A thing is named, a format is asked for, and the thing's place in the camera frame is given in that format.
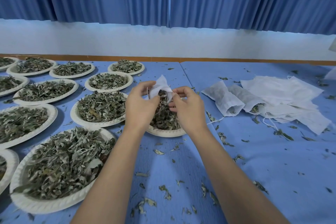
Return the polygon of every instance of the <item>pile of dried leaves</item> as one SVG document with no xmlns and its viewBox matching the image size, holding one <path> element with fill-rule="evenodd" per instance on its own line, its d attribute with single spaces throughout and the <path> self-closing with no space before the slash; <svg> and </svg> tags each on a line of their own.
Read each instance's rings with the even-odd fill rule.
<svg viewBox="0 0 336 224">
<path fill-rule="evenodd" d="M 81 118 L 88 122 L 107 122 L 117 119 L 125 113 L 126 98 L 120 92 L 99 93 L 79 100 L 78 112 Z"/>
<path fill-rule="evenodd" d="M 0 92 L 5 90 L 10 90 L 19 86 L 22 82 L 20 80 L 16 80 L 11 76 L 2 76 L 0 77 Z"/>
<path fill-rule="evenodd" d="M 120 71 L 124 73 L 133 73 L 139 71 L 142 65 L 136 61 L 129 61 L 121 59 L 118 61 L 118 64 L 112 65 L 113 71 Z"/>
<path fill-rule="evenodd" d="M 46 59 L 28 57 L 25 61 L 20 61 L 16 68 L 18 73 L 32 73 L 48 69 L 51 66 L 52 64 Z"/>
<path fill-rule="evenodd" d="M 5 175 L 6 169 L 7 169 L 6 160 L 2 156 L 0 156 L 0 181 L 2 177 Z"/>
<path fill-rule="evenodd" d="M 99 130 L 60 132 L 36 150 L 26 167 L 27 183 L 13 192 L 42 200 L 76 193 L 97 178 L 114 145 L 115 139 L 103 140 Z"/>
<path fill-rule="evenodd" d="M 160 90 L 159 96 L 160 103 L 150 125 L 162 130 L 180 129 L 181 126 L 177 119 L 177 114 L 169 110 L 167 93 Z"/>
<path fill-rule="evenodd" d="M 0 67 L 8 66 L 8 65 L 10 65 L 12 63 L 14 63 L 14 60 L 12 60 L 10 58 L 0 57 Z"/>
<path fill-rule="evenodd" d="M 0 143 L 12 141 L 36 130 L 47 119 L 46 108 L 19 107 L 0 113 Z"/>
<path fill-rule="evenodd" d="M 90 69 L 91 65 L 84 64 L 83 62 L 75 63 L 69 61 L 67 64 L 57 66 L 57 68 L 53 69 L 53 72 L 60 76 L 68 76 L 81 74 Z"/>
<path fill-rule="evenodd" d="M 64 81 L 46 81 L 44 83 L 30 84 L 19 91 L 18 99 L 24 101 L 42 101 L 59 97 L 70 90 L 75 85 Z"/>
<path fill-rule="evenodd" d="M 107 90 L 124 86 L 128 77 L 119 74 L 101 73 L 89 79 L 89 85 L 95 89 Z"/>
</svg>

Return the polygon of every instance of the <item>wall trim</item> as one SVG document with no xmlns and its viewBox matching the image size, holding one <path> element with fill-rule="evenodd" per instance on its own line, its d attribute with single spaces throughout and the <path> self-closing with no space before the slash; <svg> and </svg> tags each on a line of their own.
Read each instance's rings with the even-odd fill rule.
<svg viewBox="0 0 336 224">
<path fill-rule="evenodd" d="M 210 61 L 210 62 L 258 62 L 258 63 L 296 63 L 335 66 L 336 61 L 327 60 L 272 60 L 272 59 L 220 59 L 220 58 L 169 58 L 169 57 L 125 57 L 125 56 L 95 56 L 95 55 L 26 55 L 26 54 L 0 54 L 0 57 L 43 57 L 45 59 L 60 61 L 118 61 L 120 59 L 152 62 L 184 62 L 184 61 Z"/>
</svg>

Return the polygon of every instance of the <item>blue table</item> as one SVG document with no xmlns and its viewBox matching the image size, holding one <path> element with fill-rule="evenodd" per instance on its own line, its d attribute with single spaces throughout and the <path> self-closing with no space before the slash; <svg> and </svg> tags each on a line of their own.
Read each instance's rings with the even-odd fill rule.
<svg viewBox="0 0 336 224">
<path fill-rule="evenodd" d="M 58 64 L 64 64 L 65 61 L 59 61 Z M 95 73 L 106 72 L 108 65 L 111 62 L 94 62 L 96 69 L 93 73 L 81 78 L 74 79 L 79 83 L 79 89 L 69 97 L 52 103 L 58 109 L 58 116 L 53 124 L 45 131 L 37 135 L 36 137 L 12 147 L 12 149 L 19 154 L 20 160 L 37 144 L 45 140 L 51 135 L 58 132 L 73 128 L 75 123 L 68 124 L 71 121 L 70 110 L 77 100 L 84 97 L 85 94 L 90 94 L 89 90 L 83 91 L 83 86 L 86 79 Z M 135 83 L 132 86 L 122 90 L 124 93 L 129 93 L 131 88 L 140 81 L 156 80 L 163 74 L 171 88 L 179 86 L 191 86 L 187 76 L 183 72 L 180 64 L 177 62 L 143 62 L 146 69 L 141 73 L 141 76 L 134 75 Z M 0 76 L 6 75 L 5 72 L 1 72 Z M 49 74 L 42 74 L 35 77 L 29 77 L 33 82 L 41 82 L 44 80 L 52 79 Z M 4 104 L 3 101 L 11 99 L 12 95 L 4 96 L 0 98 L 0 109 L 5 109 L 15 104 Z M 210 124 L 208 126 L 212 133 L 216 136 L 218 141 L 219 137 Z M 119 136 L 116 132 L 123 128 L 120 128 L 120 124 L 108 127 L 107 129 L 114 133 L 116 137 Z M 161 146 L 155 146 L 156 143 L 163 143 Z M 179 144 L 180 150 L 171 151 L 175 144 Z M 153 152 L 153 149 L 161 150 L 165 152 L 164 155 L 157 155 Z M 148 178 L 134 176 L 132 188 L 130 192 L 130 200 L 128 205 L 126 223 L 170 223 L 171 217 L 175 219 L 175 223 L 223 223 L 225 222 L 224 215 L 219 206 L 212 204 L 212 199 L 207 196 L 202 198 L 201 182 L 210 191 L 213 191 L 208 176 L 205 172 L 204 166 L 200 159 L 200 156 L 190 140 L 185 135 L 176 138 L 161 138 L 153 136 L 149 133 L 145 133 L 141 147 L 138 152 L 135 172 L 146 173 L 149 171 L 150 176 Z M 176 180 L 183 180 L 185 183 L 177 185 Z M 145 185 L 145 190 L 140 188 L 139 184 Z M 159 186 L 166 185 L 172 199 L 170 201 L 164 199 L 164 191 L 159 190 Z M 26 224 L 30 223 L 27 213 L 17 209 L 11 202 L 9 197 L 9 188 L 7 188 L 0 196 L 0 219 L 1 223 L 13 223 L 13 224 Z M 157 207 L 150 207 L 145 205 L 144 209 L 147 211 L 145 215 L 135 213 L 135 217 L 130 217 L 131 209 L 134 208 L 143 197 L 148 197 L 157 202 Z M 194 205 L 198 214 L 192 213 L 187 215 L 182 213 L 183 208 L 188 208 L 192 211 L 191 205 Z M 51 213 L 47 215 L 36 215 L 35 223 L 57 224 L 57 223 L 69 223 L 78 209 L 79 204 L 74 205 L 68 209 Z"/>
<path fill-rule="evenodd" d="M 308 64 L 238 62 L 183 62 L 181 66 L 195 91 L 200 92 L 206 110 L 216 119 L 222 114 L 214 101 L 201 91 L 218 82 L 218 77 L 227 77 L 228 80 L 224 81 L 227 86 L 233 81 L 251 80 L 256 75 L 296 76 L 318 86 L 316 77 L 325 75 L 331 69 Z M 322 87 L 325 91 L 313 103 L 319 106 L 322 115 L 336 124 L 336 101 L 326 99 L 329 95 L 336 95 L 336 81 L 325 80 L 325 83 L 329 86 Z M 269 195 L 266 196 L 291 223 L 336 223 L 336 131 L 331 129 L 316 136 L 303 124 L 276 123 L 294 139 L 287 141 L 282 136 L 275 136 L 273 128 L 261 122 L 254 123 L 253 118 L 254 115 L 242 110 L 235 117 L 225 117 L 212 124 L 214 127 L 219 125 L 217 132 L 223 132 L 226 141 L 235 145 L 224 146 L 228 153 L 233 158 L 237 154 L 245 158 L 238 160 L 237 164 L 250 179 L 259 181 L 267 189 Z M 316 142 L 304 140 L 300 131 Z"/>
</svg>

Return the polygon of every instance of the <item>white paper plate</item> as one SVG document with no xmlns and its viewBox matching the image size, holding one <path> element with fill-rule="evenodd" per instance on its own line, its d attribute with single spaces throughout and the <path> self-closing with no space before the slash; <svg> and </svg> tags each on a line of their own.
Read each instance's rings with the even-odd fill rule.
<svg viewBox="0 0 336 224">
<path fill-rule="evenodd" d="M 86 128 L 88 130 L 97 130 L 94 128 Z M 115 138 L 115 136 L 113 136 L 113 134 L 111 134 L 109 131 L 107 131 L 106 129 L 100 128 L 100 136 L 104 139 L 104 140 L 108 140 L 110 138 Z M 29 163 L 29 161 L 31 160 L 33 154 L 35 153 L 35 151 L 37 149 L 39 149 L 41 147 L 41 145 L 37 145 L 35 146 L 29 153 L 27 156 L 24 157 L 24 159 L 20 162 L 19 166 L 17 167 L 10 186 L 9 186 L 9 191 L 10 193 L 13 192 L 13 189 L 22 186 L 25 182 L 26 182 L 26 167 L 27 164 Z M 79 203 L 80 201 L 82 201 L 86 194 L 89 192 L 90 188 L 92 187 L 93 183 L 95 182 L 95 180 L 93 182 L 91 182 L 89 185 L 87 185 L 85 188 L 81 189 L 80 191 L 67 196 L 67 197 L 63 197 L 60 199 L 54 199 L 54 200 L 40 200 L 40 199 L 36 199 L 33 197 L 30 197 L 28 195 L 25 194 L 21 194 L 21 193 L 13 193 L 11 194 L 11 198 L 13 203 L 19 207 L 20 209 L 22 209 L 25 212 L 28 213 L 33 213 L 33 214 L 47 214 L 47 213 L 54 213 L 63 209 L 66 209 L 68 207 L 71 207 L 77 203 Z"/>
<path fill-rule="evenodd" d="M 15 151 L 12 150 L 0 150 L 0 156 L 6 160 L 6 172 L 5 175 L 0 180 L 0 195 L 7 188 L 11 182 L 12 176 L 18 167 L 19 156 Z"/>
<path fill-rule="evenodd" d="M 128 97 L 127 94 L 120 92 L 121 94 L 124 95 L 125 98 Z M 83 127 L 87 127 L 87 128 L 104 128 L 104 127 L 108 127 L 108 126 L 112 126 L 115 124 L 118 124 L 122 121 L 125 120 L 126 117 L 126 113 L 124 113 L 121 117 L 114 119 L 114 120 L 110 120 L 107 122 L 88 122 L 82 119 L 82 117 L 79 115 L 79 111 L 77 109 L 79 102 L 77 101 L 73 107 L 71 108 L 71 112 L 70 112 L 70 117 L 71 119 L 79 124 L 82 125 Z"/>
<path fill-rule="evenodd" d="M 93 65 L 92 63 L 88 63 L 88 62 L 76 62 L 76 63 L 84 63 L 85 65 L 90 65 L 91 68 L 89 70 L 87 70 L 86 72 L 84 73 L 80 73 L 80 74 L 74 74 L 74 75 L 57 75 L 54 73 L 54 69 L 56 69 L 58 66 L 54 67 L 53 69 L 50 70 L 49 72 L 49 75 L 51 77 L 54 77 L 54 78 L 60 78 L 60 79 L 71 79 L 71 78 L 78 78 L 78 77 L 82 77 L 82 76 L 85 76 L 89 73 L 91 73 L 93 70 L 95 70 L 95 65 Z"/>
<path fill-rule="evenodd" d="M 133 72 L 133 73 L 127 73 L 127 74 L 129 74 L 129 75 L 135 75 L 135 74 L 138 74 L 138 73 L 141 73 L 142 71 L 144 71 L 145 70 L 145 65 L 142 64 L 141 62 L 138 62 L 138 63 L 142 65 L 141 69 L 139 71 L 136 71 L 136 72 Z M 107 71 L 109 71 L 109 72 L 116 72 L 116 71 L 113 71 L 113 65 L 116 65 L 116 64 L 118 64 L 118 62 L 114 62 L 111 65 L 109 65 L 108 68 L 107 68 Z"/>
<path fill-rule="evenodd" d="M 73 83 L 74 86 L 73 86 L 72 90 L 70 90 L 69 92 L 67 92 L 67 93 L 65 93 L 61 96 L 58 96 L 56 98 L 51 98 L 51 99 L 42 100 L 42 101 L 23 101 L 21 99 L 13 99 L 13 101 L 14 101 L 14 103 L 16 103 L 18 105 L 41 105 L 41 104 L 53 103 L 53 102 L 59 101 L 61 99 L 64 99 L 67 96 L 70 96 L 72 93 L 74 93 L 78 89 L 78 83 L 73 81 L 73 80 L 70 80 L 70 79 L 53 79 L 53 80 L 38 82 L 37 84 L 44 83 L 44 82 L 61 82 L 61 81 L 65 82 L 65 83 Z M 18 92 L 16 92 L 14 94 L 13 98 L 19 97 L 19 93 L 21 91 L 22 91 L 22 89 L 19 90 Z"/>
<path fill-rule="evenodd" d="M 33 138 L 34 136 L 38 135 L 39 133 L 44 131 L 46 128 L 48 128 L 54 122 L 54 120 L 56 119 L 57 114 L 58 114 L 57 108 L 52 106 L 52 105 L 48 105 L 48 104 L 38 105 L 38 106 L 13 106 L 13 107 L 9 107 L 7 109 L 1 110 L 0 113 L 8 112 L 8 111 L 17 109 L 19 107 L 26 107 L 26 108 L 29 108 L 29 109 L 43 108 L 44 107 L 44 108 L 47 109 L 48 119 L 39 128 L 35 129 L 34 131 L 32 131 L 28 134 L 25 134 L 22 137 L 18 137 L 16 139 L 12 140 L 12 141 L 0 144 L 0 150 L 7 149 L 7 148 L 12 147 L 14 145 L 23 143 L 23 142 Z"/>
<path fill-rule="evenodd" d="M 7 68 L 6 73 L 12 76 L 32 76 L 32 75 L 44 74 L 46 72 L 49 72 L 55 66 L 57 66 L 56 61 L 51 60 L 51 59 L 47 59 L 47 60 L 52 64 L 52 66 L 47 69 L 41 70 L 41 71 L 31 72 L 31 73 L 18 73 L 16 66 L 10 66 L 9 68 Z"/>
<path fill-rule="evenodd" d="M 22 89 L 24 86 L 26 86 L 29 83 L 29 79 L 27 77 L 24 76 L 13 76 L 16 80 L 21 81 L 22 83 L 14 88 L 11 88 L 9 90 L 5 90 L 0 92 L 0 97 L 11 94 L 15 91 L 18 91 L 20 89 Z"/>
<path fill-rule="evenodd" d="M 123 73 L 123 72 L 104 72 L 104 73 L 100 73 L 100 74 L 119 74 L 119 75 L 122 75 L 122 76 L 127 76 L 128 77 L 128 82 L 124 85 L 124 86 L 121 86 L 121 87 L 117 87 L 117 88 L 114 88 L 114 89 L 106 89 L 106 90 L 102 90 L 102 89 L 95 89 L 94 87 L 90 86 L 89 84 L 89 80 L 90 78 L 96 76 L 93 75 L 91 76 L 90 78 L 88 78 L 85 82 L 85 87 L 88 89 L 88 90 L 91 90 L 91 91 L 98 91 L 98 92 L 113 92 L 113 91 L 118 91 L 118 90 L 122 90 L 124 88 L 127 88 L 128 86 L 130 86 L 132 83 L 133 83 L 133 77 L 130 75 L 130 74 L 127 74 L 127 73 Z"/>
<path fill-rule="evenodd" d="M 186 132 L 182 128 L 175 130 L 163 130 L 154 128 L 151 125 L 149 125 L 146 131 L 154 136 L 161 136 L 161 137 L 178 137 L 186 134 Z"/>
<path fill-rule="evenodd" d="M 4 57 L 4 58 L 12 59 L 12 60 L 14 60 L 14 62 L 13 62 L 12 64 L 7 65 L 7 66 L 2 66 L 2 67 L 0 67 L 0 71 L 4 71 L 4 70 L 6 70 L 7 68 L 11 67 L 12 65 L 17 64 L 17 63 L 20 61 L 18 58 L 14 58 L 14 57 Z"/>
</svg>

